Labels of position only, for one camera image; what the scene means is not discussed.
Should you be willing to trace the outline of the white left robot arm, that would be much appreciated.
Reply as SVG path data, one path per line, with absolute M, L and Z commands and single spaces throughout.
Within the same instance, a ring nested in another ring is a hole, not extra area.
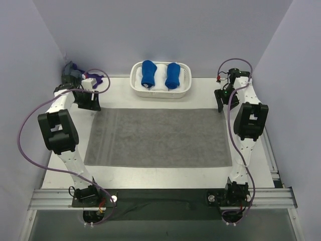
M 53 151 L 74 182 L 73 197 L 83 204 L 95 207 L 101 202 L 101 193 L 93 184 L 95 180 L 85 167 L 78 150 L 79 135 L 69 110 L 72 104 L 81 109 L 101 111 L 97 91 L 77 89 L 72 84 L 61 84 L 54 90 L 55 100 L 46 113 L 38 115 L 38 123 L 48 150 Z

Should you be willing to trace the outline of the grey towel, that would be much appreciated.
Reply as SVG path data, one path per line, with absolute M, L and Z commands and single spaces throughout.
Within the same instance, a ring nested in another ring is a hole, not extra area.
M 218 168 L 232 164 L 225 117 L 215 109 L 103 108 L 93 120 L 88 166 Z

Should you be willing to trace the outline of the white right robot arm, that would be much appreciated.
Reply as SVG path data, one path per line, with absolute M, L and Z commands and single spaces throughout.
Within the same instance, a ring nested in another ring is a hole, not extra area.
M 224 105 L 231 104 L 230 109 L 238 107 L 238 113 L 229 128 L 229 137 L 236 149 L 236 157 L 232 161 L 232 171 L 228 177 L 226 190 L 222 199 L 227 205 L 250 201 L 248 191 L 248 167 L 254 146 L 263 134 L 269 107 L 258 99 L 252 81 L 248 80 L 250 72 L 232 68 L 227 72 L 226 84 L 214 91 L 218 112 Z

